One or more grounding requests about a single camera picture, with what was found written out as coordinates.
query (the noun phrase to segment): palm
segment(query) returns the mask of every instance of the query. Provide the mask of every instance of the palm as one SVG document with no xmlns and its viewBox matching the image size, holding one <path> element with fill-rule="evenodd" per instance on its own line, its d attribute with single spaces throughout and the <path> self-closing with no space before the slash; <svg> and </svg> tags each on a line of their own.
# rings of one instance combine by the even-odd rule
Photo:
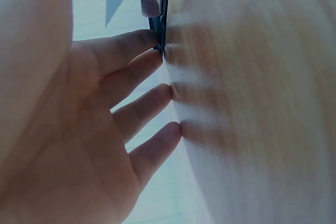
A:
<svg viewBox="0 0 336 224">
<path fill-rule="evenodd" d="M 14 1 L 25 3 L 21 12 Z M 15 111 L 0 133 L 8 146 L 0 151 L 0 204 L 26 223 L 120 223 L 181 135 L 173 123 L 133 152 L 124 148 L 169 103 L 167 85 L 110 113 L 161 64 L 157 51 L 143 53 L 156 35 L 138 31 L 71 44 L 71 0 L 4 6 L 0 25 L 10 17 L 24 43 L 0 37 L 11 56 L 2 63 L 13 66 L 0 72 L 2 87 L 11 82 L 1 109 Z M 25 101 L 13 104 L 18 93 Z"/>
</svg>

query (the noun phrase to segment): fingertip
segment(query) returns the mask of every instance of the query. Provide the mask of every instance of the fingertip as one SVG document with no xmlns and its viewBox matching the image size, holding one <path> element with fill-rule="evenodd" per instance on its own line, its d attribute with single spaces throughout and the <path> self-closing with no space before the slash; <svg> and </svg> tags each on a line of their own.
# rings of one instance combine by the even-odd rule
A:
<svg viewBox="0 0 336 224">
<path fill-rule="evenodd" d="M 182 137 L 182 129 L 177 122 L 168 123 L 162 130 L 166 131 L 172 139 L 180 140 Z"/>
<path fill-rule="evenodd" d="M 143 30 L 136 30 L 134 33 L 139 34 L 144 44 L 152 45 L 153 47 L 159 44 L 159 36 L 158 33 L 154 30 L 143 29 Z"/>
<path fill-rule="evenodd" d="M 171 94 L 172 94 L 172 100 L 173 101 L 178 101 L 176 86 L 173 83 L 170 84 L 170 90 L 171 90 Z"/>
<path fill-rule="evenodd" d="M 158 86 L 156 86 L 155 90 L 158 94 L 160 94 L 162 101 L 172 100 L 172 91 L 168 84 L 159 84 Z"/>
<path fill-rule="evenodd" d="M 150 57 L 152 57 L 152 60 L 157 63 L 159 66 L 162 65 L 163 63 L 163 58 L 162 55 L 160 54 L 160 52 L 156 49 L 150 49 L 146 52 L 147 54 L 150 55 Z"/>
</svg>

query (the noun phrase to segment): wood grain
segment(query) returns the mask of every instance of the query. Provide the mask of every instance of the wood grain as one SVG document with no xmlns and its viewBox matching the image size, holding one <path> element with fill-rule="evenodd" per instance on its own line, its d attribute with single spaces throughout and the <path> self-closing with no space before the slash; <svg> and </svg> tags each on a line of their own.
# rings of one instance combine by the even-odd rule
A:
<svg viewBox="0 0 336 224">
<path fill-rule="evenodd" d="M 189 223 L 336 223 L 336 0 L 170 0 Z"/>
</svg>

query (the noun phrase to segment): light wood table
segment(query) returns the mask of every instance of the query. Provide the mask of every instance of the light wood table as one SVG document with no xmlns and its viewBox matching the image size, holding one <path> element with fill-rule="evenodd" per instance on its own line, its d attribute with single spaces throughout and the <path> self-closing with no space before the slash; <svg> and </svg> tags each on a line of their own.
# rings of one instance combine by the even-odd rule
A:
<svg viewBox="0 0 336 224">
<path fill-rule="evenodd" d="M 336 0 L 170 0 L 190 224 L 336 223 Z"/>
</svg>

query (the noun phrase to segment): hand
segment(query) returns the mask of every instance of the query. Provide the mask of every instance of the hand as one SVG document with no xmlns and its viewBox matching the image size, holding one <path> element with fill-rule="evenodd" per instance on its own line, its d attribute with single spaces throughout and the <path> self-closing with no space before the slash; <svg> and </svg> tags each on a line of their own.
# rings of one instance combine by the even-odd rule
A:
<svg viewBox="0 0 336 224">
<path fill-rule="evenodd" d="M 72 42 L 71 0 L 0 0 L 2 223 L 120 223 L 181 138 L 124 144 L 170 101 L 110 109 L 162 62 L 155 32 Z"/>
</svg>

